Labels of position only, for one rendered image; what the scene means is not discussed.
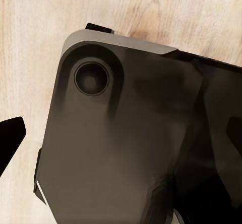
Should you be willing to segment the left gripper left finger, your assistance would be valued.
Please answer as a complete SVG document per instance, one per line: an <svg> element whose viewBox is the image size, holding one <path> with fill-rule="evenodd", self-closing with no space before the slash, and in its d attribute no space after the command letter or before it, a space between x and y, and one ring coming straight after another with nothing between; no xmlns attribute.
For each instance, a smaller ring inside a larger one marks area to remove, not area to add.
<svg viewBox="0 0 242 224"><path fill-rule="evenodd" d="M26 136L21 116L0 122L0 177Z"/></svg>

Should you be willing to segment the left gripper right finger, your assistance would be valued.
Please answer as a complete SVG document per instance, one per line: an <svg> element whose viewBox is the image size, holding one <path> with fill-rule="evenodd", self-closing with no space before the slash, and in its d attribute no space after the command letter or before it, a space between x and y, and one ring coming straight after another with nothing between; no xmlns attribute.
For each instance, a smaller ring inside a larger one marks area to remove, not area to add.
<svg viewBox="0 0 242 224"><path fill-rule="evenodd" d="M226 134L242 157L242 118L230 116Z"/></svg>

